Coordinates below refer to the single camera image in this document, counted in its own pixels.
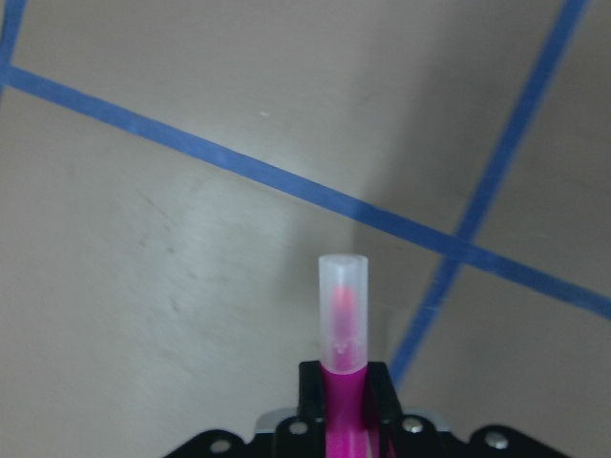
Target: translucent cap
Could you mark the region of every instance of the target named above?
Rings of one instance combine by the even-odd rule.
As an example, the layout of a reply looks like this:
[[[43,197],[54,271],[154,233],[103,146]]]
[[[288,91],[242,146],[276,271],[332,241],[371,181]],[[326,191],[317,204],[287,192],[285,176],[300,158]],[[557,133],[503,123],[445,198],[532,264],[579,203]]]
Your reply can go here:
[[[351,374],[367,364],[368,260],[358,255],[318,259],[321,293],[321,363]]]

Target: blue tape line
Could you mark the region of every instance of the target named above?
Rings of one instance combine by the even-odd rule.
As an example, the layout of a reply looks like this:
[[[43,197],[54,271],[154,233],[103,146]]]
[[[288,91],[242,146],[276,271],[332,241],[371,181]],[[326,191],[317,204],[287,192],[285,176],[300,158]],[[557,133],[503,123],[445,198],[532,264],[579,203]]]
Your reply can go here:
[[[7,0],[4,6],[2,37],[0,38],[0,97],[17,44],[17,36],[21,28],[26,3],[26,0]]]
[[[531,71],[509,122],[496,144],[483,177],[476,187],[469,207],[455,232],[459,239],[472,241],[477,236],[482,222],[498,194],[503,179],[516,157],[517,149],[532,124],[586,4],[587,0],[567,0],[560,10],[558,19],[548,35],[537,63]],[[443,260],[435,273],[432,285],[424,300],[420,303],[408,332],[399,344],[390,364],[390,376],[395,385],[400,385],[405,378],[413,358],[431,329],[460,268],[460,262]]]
[[[241,155],[211,141],[130,112],[110,102],[83,94],[25,70],[11,67],[7,84],[14,89],[38,96],[123,131],[196,157],[241,177],[313,203],[333,213],[362,222],[399,239],[415,243],[450,260],[467,263],[611,320],[611,299],[474,246],[465,240],[387,212],[307,178]]]

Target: metal screw head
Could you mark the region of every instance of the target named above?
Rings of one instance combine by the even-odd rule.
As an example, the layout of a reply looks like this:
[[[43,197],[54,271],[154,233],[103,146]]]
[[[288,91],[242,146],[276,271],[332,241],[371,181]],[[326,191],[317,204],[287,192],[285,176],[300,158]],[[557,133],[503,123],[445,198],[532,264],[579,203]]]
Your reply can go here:
[[[422,422],[416,417],[407,417],[405,420],[403,420],[401,426],[405,431],[412,434],[422,432],[422,429],[424,429],[424,425],[422,425]]]
[[[291,423],[288,427],[288,430],[291,434],[302,435],[307,433],[307,423],[304,422],[295,422]]]
[[[213,453],[225,453],[231,448],[231,443],[225,439],[217,439],[210,445],[210,451]]]
[[[484,437],[484,441],[489,447],[496,448],[497,450],[503,450],[509,446],[509,441],[500,432],[490,431]]]

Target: pink marker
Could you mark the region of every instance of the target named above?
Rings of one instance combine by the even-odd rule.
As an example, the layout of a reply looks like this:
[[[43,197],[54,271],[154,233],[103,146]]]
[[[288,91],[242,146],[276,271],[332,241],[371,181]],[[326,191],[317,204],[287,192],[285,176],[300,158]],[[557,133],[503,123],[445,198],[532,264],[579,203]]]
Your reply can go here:
[[[368,260],[357,255],[319,259],[321,347],[327,404],[327,458],[366,458],[363,421],[367,373]]]

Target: gray floor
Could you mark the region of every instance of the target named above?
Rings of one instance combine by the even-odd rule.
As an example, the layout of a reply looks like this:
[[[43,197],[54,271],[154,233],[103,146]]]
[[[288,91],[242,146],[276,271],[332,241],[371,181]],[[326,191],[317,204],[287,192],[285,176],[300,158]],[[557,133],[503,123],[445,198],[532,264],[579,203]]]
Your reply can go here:
[[[559,1],[42,1],[13,65],[451,233]],[[593,2],[477,243],[611,295],[611,6]],[[316,259],[371,268],[388,361],[440,257],[7,88],[0,455],[156,457],[245,438],[316,359]],[[401,388],[611,449],[611,325],[465,268]]]

